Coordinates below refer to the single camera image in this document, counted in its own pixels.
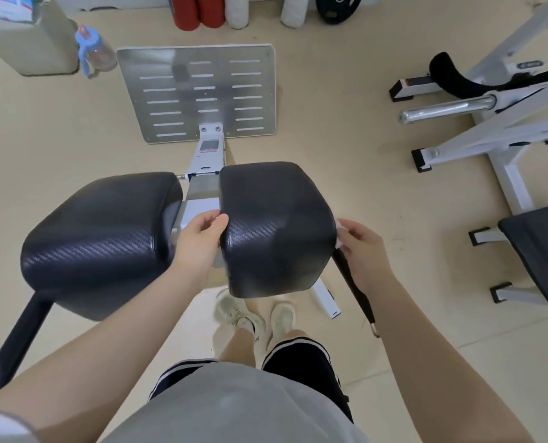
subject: floor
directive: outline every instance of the floor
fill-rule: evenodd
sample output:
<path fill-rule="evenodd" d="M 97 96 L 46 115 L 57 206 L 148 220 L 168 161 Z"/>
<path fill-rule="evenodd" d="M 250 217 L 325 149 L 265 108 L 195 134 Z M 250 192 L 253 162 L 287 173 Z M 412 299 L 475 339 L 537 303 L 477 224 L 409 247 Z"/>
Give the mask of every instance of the floor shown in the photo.
<path fill-rule="evenodd" d="M 423 75 L 440 51 L 470 68 L 530 16 L 524 0 L 381 0 L 337 27 L 310 14 L 291 30 L 277 2 L 254 3 L 240 31 L 174 28 L 167 9 L 75 16 L 119 46 L 272 43 L 276 48 L 278 133 L 229 140 L 235 163 L 292 161 L 313 178 L 334 214 L 361 221 L 386 239 L 393 267 L 438 329 L 509 404 L 539 443 L 548 443 L 548 307 L 494 305 L 488 288 L 529 283 L 506 245 L 473 248 L 467 231 L 509 215 L 484 157 L 418 174 L 411 149 L 444 141 L 468 117 L 400 126 L 396 115 L 448 100 L 445 94 L 393 104 L 400 77 Z M 546 38 L 525 53 L 546 58 Z M 121 74 L 23 78 L 0 61 L 0 344 L 30 291 L 18 257 L 27 233 L 81 186 L 128 172 L 186 170 L 194 144 L 148 146 Z M 548 147 L 535 146 L 522 170 L 538 206 L 548 205 Z M 226 342 L 212 318 L 210 289 L 185 313 L 111 423 L 145 401 L 157 376 L 182 358 L 207 357 Z M 382 340 L 375 339 L 336 268 L 322 275 L 343 313 L 325 318 L 310 295 L 289 296 L 299 325 L 329 350 L 358 424 L 378 442 L 415 442 Z M 268 314 L 272 300 L 259 301 Z M 22 369 L 92 326 L 55 308 Z"/>

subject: black padded cushion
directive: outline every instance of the black padded cushion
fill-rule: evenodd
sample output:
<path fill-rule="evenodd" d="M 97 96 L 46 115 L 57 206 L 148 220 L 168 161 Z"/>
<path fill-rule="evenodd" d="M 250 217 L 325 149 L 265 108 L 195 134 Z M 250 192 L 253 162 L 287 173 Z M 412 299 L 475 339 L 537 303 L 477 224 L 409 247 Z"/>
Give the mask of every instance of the black padded cushion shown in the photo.
<path fill-rule="evenodd" d="M 101 320 L 163 273 L 182 188 L 169 172 L 90 183 L 30 232 L 20 258 L 37 293 Z"/>
<path fill-rule="evenodd" d="M 336 246 L 336 223 L 307 174 L 294 163 L 225 166 L 220 175 L 221 237 L 235 297 L 310 288 Z"/>
<path fill-rule="evenodd" d="M 498 226 L 548 301 L 548 207 L 502 219 Z"/>

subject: white cylinder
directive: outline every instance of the white cylinder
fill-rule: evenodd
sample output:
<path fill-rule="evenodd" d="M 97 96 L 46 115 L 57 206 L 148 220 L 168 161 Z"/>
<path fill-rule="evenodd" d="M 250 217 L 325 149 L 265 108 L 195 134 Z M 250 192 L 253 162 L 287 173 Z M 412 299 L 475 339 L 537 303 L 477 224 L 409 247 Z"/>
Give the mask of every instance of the white cylinder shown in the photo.
<path fill-rule="evenodd" d="M 280 21 L 289 28 L 298 28 L 305 23 L 309 0 L 284 0 Z"/>
<path fill-rule="evenodd" d="M 249 23 L 249 0 L 225 0 L 225 18 L 231 28 L 245 28 Z"/>

